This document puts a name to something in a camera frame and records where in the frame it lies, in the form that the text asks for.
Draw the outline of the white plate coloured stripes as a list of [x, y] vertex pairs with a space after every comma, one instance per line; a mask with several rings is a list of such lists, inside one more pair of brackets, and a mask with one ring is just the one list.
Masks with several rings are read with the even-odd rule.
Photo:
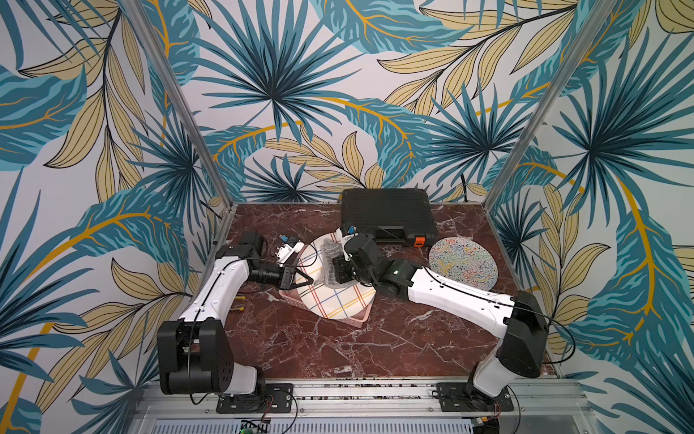
[[329, 320], [356, 320], [360, 316], [368, 316], [376, 295], [375, 289], [354, 280], [340, 284], [337, 289], [323, 284], [321, 244], [325, 239], [343, 243], [336, 230], [319, 236], [299, 254], [297, 262], [314, 279], [312, 286], [296, 291], [300, 307]]

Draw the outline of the colourful speckled plate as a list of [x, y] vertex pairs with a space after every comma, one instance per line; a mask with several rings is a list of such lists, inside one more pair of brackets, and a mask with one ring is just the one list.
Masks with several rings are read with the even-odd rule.
[[499, 277], [491, 253], [466, 237], [448, 237], [436, 242], [428, 253], [428, 265], [441, 276], [482, 290], [492, 289]]

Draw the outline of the grey striped cloth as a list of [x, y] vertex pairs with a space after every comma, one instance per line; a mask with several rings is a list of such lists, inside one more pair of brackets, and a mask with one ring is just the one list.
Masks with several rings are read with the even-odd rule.
[[336, 267], [334, 265], [334, 260], [343, 258], [341, 243], [328, 239], [323, 240], [321, 244], [321, 258], [323, 262], [323, 284], [331, 289], [337, 289], [340, 286], [340, 283], [336, 278]]

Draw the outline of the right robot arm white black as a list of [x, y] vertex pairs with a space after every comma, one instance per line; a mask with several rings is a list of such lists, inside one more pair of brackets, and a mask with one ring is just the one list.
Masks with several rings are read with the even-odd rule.
[[493, 351], [471, 372], [464, 397], [489, 400], [501, 395], [519, 378], [540, 377], [549, 318], [533, 295], [515, 296], [476, 289], [445, 278], [430, 268], [403, 259], [390, 259], [368, 234], [328, 242], [324, 281], [364, 284], [377, 293], [435, 307], [482, 327], [498, 341]]

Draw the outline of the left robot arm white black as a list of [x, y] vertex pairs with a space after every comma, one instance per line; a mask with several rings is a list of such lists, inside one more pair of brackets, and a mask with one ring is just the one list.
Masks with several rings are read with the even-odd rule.
[[221, 247], [193, 302], [177, 320], [160, 325], [157, 354], [162, 393], [256, 397], [266, 392], [262, 370], [234, 360], [224, 330], [226, 318], [248, 282], [291, 291], [314, 280], [299, 269], [303, 242], [287, 239], [273, 258], [263, 256], [264, 246], [264, 237], [250, 231], [240, 243]]

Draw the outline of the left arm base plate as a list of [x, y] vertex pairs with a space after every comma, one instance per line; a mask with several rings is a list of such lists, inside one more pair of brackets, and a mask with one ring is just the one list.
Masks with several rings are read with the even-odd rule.
[[252, 394], [224, 394], [218, 399], [218, 414], [289, 414], [294, 410], [294, 385], [269, 383]]

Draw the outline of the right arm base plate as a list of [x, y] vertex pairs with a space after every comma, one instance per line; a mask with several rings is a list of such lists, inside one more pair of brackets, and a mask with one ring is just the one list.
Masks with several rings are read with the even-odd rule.
[[432, 396], [439, 402], [442, 412], [482, 412], [497, 414], [514, 410], [508, 388], [496, 397], [477, 391], [466, 382], [437, 383]]

